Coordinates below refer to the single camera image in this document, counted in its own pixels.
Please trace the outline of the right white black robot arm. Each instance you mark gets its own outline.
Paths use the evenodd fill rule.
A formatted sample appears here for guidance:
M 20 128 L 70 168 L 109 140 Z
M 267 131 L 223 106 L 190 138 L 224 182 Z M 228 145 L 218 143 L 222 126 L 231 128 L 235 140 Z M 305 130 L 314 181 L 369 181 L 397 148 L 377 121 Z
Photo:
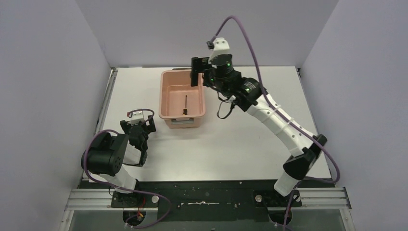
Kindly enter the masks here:
M 234 69 L 231 54 L 191 59 L 191 85 L 203 85 L 222 94 L 231 103 L 264 124 L 289 150 L 290 157 L 283 164 L 283 173 L 274 190 L 288 196 L 302 181 L 320 157 L 327 138 L 302 128 L 279 104 L 251 77 L 242 76 Z

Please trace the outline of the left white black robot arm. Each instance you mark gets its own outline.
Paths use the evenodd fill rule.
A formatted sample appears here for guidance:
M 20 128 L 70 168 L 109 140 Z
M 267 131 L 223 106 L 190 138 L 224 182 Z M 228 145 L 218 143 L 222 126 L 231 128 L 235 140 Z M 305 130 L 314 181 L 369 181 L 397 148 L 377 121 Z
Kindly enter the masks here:
M 136 190 L 138 180 L 124 166 L 142 167 L 147 159 L 148 138 L 156 132 L 153 115 L 144 118 L 133 115 L 130 120 L 119 122 L 123 133 L 112 135 L 109 131 L 98 134 L 91 142 L 86 159 L 86 171 L 104 179 L 116 192 L 124 193 L 123 200 L 131 207 L 142 202 L 142 193 Z

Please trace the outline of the black yellow handled screwdriver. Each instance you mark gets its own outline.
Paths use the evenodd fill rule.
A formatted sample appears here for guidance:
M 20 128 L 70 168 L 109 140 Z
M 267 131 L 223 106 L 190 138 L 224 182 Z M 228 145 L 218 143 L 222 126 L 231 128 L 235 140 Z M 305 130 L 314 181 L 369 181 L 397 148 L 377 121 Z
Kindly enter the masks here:
M 183 107 L 183 112 L 182 112 L 182 114 L 183 114 L 184 116 L 188 114 L 188 109 L 187 109 L 187 98 L 188 98 L 188 96 L 187 96 L 187 95 L 185 95 L 185 97 L 184 97 L 184 107 Z

